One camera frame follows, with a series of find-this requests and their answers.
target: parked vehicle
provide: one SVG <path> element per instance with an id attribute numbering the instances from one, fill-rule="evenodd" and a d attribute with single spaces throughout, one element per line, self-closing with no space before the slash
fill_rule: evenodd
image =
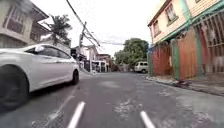
<path id="1" fill-rule="evenodd" d="M 148 63 L 147 62 L 137 62 L 135 65 L 136 72 L 146 73 L 148 71 Z"/>
<path id="2" fill-rule="evenodd" d="M 20 49 L 0 49 L 0 107 L 15 109 L 29 92 L 60 84 L 79 82 L 77 62 L 48 44 Z"/>

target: sky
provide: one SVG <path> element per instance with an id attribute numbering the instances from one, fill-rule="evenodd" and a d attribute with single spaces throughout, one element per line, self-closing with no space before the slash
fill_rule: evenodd
<path id="1" fill-rule="evenodd" d="M 72 47 L 78 45 L 82 26 L 66 0 L 31 0 L 48 15 L 67 14 L 73 29 L 69 31 Z M 73 8 L 99 42 L 123 44 L 130 38 L 151 42 L 148 20 L 160 0 L 70 0 Z M 91 43 L 84 39 L 84 45 Z M 114 55 L 123 45 L 103 44 L 99 53 Z"/>

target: utility pole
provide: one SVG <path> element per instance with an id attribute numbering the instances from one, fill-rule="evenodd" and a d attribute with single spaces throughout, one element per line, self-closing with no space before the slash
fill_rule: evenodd
<path id="1" fill-rule="evenodd" d="M 86 29 L 86 24 L 87 22 L 84 23 L 83 25 L 83 29 L 82 29 L 82 33 L 80 34 L 79 36 L 79 51 L 78 51 L 78 63 L 79 63 L 79 67 L 81 67 L 81 64 L 80 64 L 80 55 L 81 55 L 81 47 L 82 47 L 82 43 L 83 43 L 83 37 L 84 37 L 84 31 Z"/>

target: sidewalk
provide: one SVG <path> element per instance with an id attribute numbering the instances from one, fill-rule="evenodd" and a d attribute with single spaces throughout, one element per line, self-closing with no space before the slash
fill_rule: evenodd
<path id="1" fill-rule="evenodd" d="M 146 77 L 147 80 L 155 81 L 165 85 L 224 96 L 224 79 L 217 76 L 201 76 L 186 80 L 189 84 L 178 84 L 171 76 Z"/>

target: road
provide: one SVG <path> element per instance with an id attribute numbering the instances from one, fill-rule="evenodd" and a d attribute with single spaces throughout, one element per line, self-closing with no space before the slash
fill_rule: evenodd
<path id="1" fill-rule="evenodd" d="M 1 128 L 66 128 L 77 104 L 86 107 L 80 128 L 223 128 L 224 98 L 147 81 L 145 75 L 81 76 L 80 89 L 58 85 L 31 94 L 23 107 L 0 115 Z"/>

